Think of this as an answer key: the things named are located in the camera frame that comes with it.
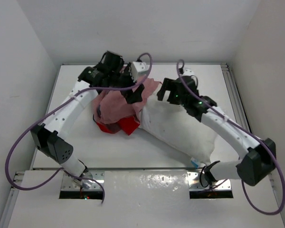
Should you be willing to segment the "red patterned pillowcase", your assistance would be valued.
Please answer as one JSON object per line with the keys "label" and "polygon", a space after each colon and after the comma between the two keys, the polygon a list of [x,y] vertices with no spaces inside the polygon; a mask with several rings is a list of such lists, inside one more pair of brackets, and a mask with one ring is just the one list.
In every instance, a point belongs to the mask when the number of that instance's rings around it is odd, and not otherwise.
{"label": "red patterned pillowcase", "polygon": [[142,92],[142,101],[128,104],[120,91],[102,91],[93,101],[93,120],[104,133],[115,134],[123,131],[131,135],[140,126],[139,114],[162,85],[153,78],[147,78]]}

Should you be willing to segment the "white pillow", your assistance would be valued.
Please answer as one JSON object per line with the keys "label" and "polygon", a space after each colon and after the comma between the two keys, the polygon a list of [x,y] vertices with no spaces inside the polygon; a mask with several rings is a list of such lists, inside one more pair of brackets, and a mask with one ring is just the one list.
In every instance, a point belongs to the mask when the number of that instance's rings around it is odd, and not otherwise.
{"label": "white pillow", "polygon": [[181,105],[159,101],[156,95],[151,95],[139,119],[141,129],[187,154],[195,167],[210,164],[218,134],[188,115]]}

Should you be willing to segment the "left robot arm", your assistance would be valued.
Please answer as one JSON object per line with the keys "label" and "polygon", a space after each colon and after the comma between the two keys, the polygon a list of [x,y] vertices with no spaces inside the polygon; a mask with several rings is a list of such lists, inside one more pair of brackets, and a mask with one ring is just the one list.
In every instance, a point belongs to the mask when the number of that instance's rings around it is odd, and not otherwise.
{"label": "left robot arm", "polygon": [[121,55],[107,51],[95,66],[86,67],[63,103],[36,123],[30,132],[35,146],[59,164],[73,179],[87,178],[88,168],[66,142],[73,124],[85,108],[100,95],[116,92],[127,105],[143,101],[143,82],[149,66],[137,58],[126,64]]}

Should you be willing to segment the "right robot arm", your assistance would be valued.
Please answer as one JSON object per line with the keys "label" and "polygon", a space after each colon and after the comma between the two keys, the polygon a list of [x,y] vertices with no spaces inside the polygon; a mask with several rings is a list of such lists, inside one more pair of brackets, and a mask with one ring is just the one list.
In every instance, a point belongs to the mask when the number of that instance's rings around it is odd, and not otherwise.
{"label": "right robot arm", "polygon": [[275,169],[269,152],[276,154],[276,144],[269,138],[255,139],[241,126],[225,115],[217,103],[208,96],[199,95],[195,80],[182,76],[175,80],[165,78],[157,93],[158,100],[169,91],[168,102],[181,105],[188,115],[206,125],[222,137],[237,152],[240,159],[233,162],[215,161],[203,169],[200,180],[211,185],[223,179],[242,180],[249,186],[256,186]]}

